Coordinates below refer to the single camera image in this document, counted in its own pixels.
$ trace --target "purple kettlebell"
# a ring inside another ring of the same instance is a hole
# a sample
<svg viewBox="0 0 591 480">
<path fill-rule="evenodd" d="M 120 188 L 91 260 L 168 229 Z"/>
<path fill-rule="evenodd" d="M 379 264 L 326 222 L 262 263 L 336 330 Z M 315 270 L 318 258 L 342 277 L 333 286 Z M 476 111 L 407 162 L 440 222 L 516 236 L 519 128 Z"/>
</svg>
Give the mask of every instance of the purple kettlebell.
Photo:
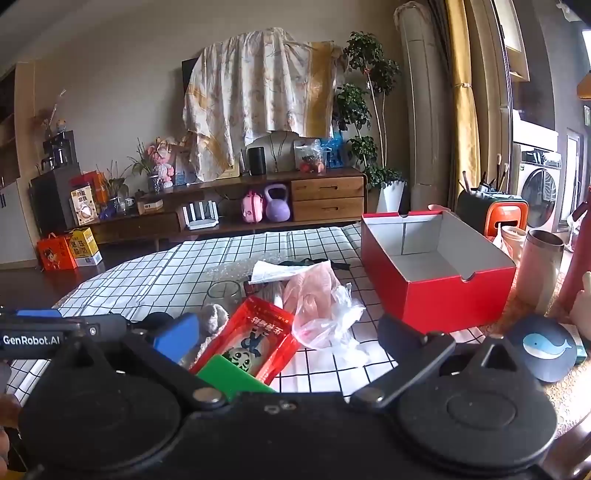
<svg viewBox="0 0 591 480">
<path fill-rule="evenodd" d="M 273 189 L 281 189 L 285 191 L 285 197 L 282 199 L 273 199 L 269 195 L 269 191 Z M 265 198 L 267 200 L 267 208 L 265 214 L 271 222 L 286 222 L 290 219 L 290 206 L 287 204 L 287 187 L 282 183 L 274 183 L 265 187 Z"/>
</svg>

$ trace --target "washing machine door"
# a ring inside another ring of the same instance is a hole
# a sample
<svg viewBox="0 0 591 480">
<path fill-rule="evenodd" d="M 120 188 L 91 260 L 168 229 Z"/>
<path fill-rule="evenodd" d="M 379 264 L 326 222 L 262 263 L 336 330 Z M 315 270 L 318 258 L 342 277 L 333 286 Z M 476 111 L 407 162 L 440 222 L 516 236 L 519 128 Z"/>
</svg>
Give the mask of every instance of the washing machine door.
<svg viewBox="0 0 591 480">
<path fill-rule="evenodd" d="M 536 168 L 525 179 L 521 196 L 530 206 L 527 225 L 530 228 L 544 226 L 556 208 L 558 186 L 545 168 Z"/>
</svg>

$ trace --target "hand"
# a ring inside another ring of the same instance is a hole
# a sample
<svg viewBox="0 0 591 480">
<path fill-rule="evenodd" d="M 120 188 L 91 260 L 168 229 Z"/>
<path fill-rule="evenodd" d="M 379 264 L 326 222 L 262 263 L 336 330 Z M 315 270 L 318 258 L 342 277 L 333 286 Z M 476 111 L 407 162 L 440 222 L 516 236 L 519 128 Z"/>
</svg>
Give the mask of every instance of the hand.
<svg viewBox="0 0 591 480">
<path fill-rule="evenodd" d="M 0 395 L 0 425 L 3 427 L 18 427 L 18 414 L 21 411 L 21 404 L 14 395 Z M 4 477 L 8 471 L 8 450 L 10 442 L 8 435 L 2 429 L 0 430 L 0 478 Z"/>
</svg>

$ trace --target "beige wall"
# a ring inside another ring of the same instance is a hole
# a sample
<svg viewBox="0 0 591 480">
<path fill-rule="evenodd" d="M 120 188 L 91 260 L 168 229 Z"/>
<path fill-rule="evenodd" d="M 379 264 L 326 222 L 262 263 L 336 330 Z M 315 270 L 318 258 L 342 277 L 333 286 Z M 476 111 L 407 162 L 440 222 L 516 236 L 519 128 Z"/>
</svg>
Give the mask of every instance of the beige wall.
<svg viewBox="0 0 591 480">
<path fill-rule="evenodd" d="M 67 89 L 58 118 L 76 136 L 83 170 L 129 164 L 136 137 L 183 134 L 181 62 L 203 47 L 245 31 L 283 27 L 297 40 L 345 45 L 353 30 L 372 32 L 402 64 L 392 15 L 397 0 L 156 1 L 63 45 L 37 63 L 35 104 Z M 408 171 L 404 87 L 387 100 L 389 163 Z M 145 179 L 128 181 L 131 190 Z"/>
</svg>

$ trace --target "floral cloth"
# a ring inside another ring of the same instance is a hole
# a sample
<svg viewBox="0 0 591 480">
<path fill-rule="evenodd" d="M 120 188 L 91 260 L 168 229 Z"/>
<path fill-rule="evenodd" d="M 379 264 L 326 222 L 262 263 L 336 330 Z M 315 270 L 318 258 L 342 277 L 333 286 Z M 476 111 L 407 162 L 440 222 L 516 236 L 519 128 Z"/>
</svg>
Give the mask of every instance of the floral cloth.
<svg viewBox="0 0 591 480">
<path fill-rule="evenodd" d="M 282 28 L 206 47 L 183 111 L 197 177 L 215 180 L 271 131 L 328 137 L 339 58 L 332 42 L 299 43 Z"/>
</svg>

